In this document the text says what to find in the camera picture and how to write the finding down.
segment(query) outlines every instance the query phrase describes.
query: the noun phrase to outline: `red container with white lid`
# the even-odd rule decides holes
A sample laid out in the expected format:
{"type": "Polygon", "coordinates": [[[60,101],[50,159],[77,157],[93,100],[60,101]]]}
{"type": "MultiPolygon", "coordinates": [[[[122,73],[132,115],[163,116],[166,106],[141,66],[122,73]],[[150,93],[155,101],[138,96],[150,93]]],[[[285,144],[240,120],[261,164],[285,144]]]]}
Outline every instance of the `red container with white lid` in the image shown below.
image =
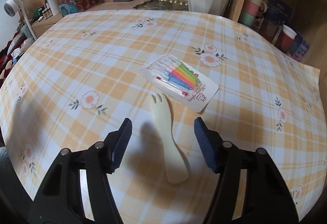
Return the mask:
{"type": "Polygon", "coordinates": [[[280,33],[275,46],[282,52],[287,52],[293,44],[297,33],[290,27],[283,25],[282,32],[280,33]]]}

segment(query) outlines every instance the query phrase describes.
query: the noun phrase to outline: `plastic fork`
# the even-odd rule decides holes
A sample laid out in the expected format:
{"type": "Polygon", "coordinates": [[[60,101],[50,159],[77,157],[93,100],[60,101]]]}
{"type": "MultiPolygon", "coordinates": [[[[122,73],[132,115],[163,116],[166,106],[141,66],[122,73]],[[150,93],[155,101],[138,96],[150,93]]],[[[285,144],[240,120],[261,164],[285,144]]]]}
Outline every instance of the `plastic fork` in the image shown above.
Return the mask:
{"type": "Polygon", "coordinates": [[[166,96],[150,96],[150,107],[154,123],[161,136],[167,178],[170,183],[181,183],[188,179],[188,171],[172,135],[171,112],[166,96]]]}

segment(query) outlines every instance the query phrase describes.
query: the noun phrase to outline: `checkered tablecloth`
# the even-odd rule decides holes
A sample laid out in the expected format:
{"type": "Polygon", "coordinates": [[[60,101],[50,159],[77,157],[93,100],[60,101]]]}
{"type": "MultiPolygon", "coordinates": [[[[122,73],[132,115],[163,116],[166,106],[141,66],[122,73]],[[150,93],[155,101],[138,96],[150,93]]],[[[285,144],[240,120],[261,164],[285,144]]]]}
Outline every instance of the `checkered tablecloth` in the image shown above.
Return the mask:
{"type": "MultiPolygon", "coordinates": [[[[201,117],[241,149],[266,148],[302,219],[326,175],[319,70],[288,58],[240,24],[193,12],[71,14],[27,50],[1,88],[0,124],[28,194],[35,197],[62,148],[87,149],[128,117],[132,137],[120,168],[108,176],[124,223],[202,223],[218,175],[206,167],[193,132],[198,114],[170,99],[173,136],[191,168],[185,183],[172,185],[148,101],[158,90],[137,74],[163,53],[219,84],[201,117]]],[[[238,201],[244,173],[241,179],[238,201]]],[[[92,218],[82,180],[86,215],[92,218]]],[[[238,204],[234,216],[240,214],[238,204]]]]}

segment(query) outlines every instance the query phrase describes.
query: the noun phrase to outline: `metal screw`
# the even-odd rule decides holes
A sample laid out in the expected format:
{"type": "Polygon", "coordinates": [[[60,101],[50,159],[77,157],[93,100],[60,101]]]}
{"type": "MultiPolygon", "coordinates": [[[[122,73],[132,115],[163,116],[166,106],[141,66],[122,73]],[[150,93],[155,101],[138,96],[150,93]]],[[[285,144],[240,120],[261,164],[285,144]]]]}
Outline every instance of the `metal screw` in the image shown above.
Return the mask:
{"type": "Polygon", "coordinates": [[[260,147],[260,148],[258,148],[258,153],[261,155],[265,155],[265,154],[267,154],[267,151],[264,148],[260,147]]]}
{"type": "Polygon", "coordinates": [[[62,155],[67,155],[69,153],[69,149],[68,148],[64,148],[60,151],[60,154],[62,155]]]}
{"type": "Polygon", "coordinates": [[[96,142],[94,146],[97,149],[102,148],[102,147],[104,147],[104,142],[102,142],[102,141],[96,142]]]}
{"type": "Polygon", "coordinates": [[[224,141],[223,146],[226,147],[226,148],[231,148],[233,146],[233,144],[231,142],[229,142],[229,141],[224,141]]]}

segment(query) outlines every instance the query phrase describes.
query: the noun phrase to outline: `white lid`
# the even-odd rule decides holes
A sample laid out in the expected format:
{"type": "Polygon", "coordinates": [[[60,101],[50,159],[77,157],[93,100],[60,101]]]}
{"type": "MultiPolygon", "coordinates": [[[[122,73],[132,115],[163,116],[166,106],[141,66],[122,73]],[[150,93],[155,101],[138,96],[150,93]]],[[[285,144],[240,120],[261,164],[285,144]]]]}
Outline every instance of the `white lid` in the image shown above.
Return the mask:
{"type": "Polygon", "coordinates": [[[291,39],[295,39],[297,33],[290,27],[283,25],[283,32],[285,35],[289,36],[291,39]]]}

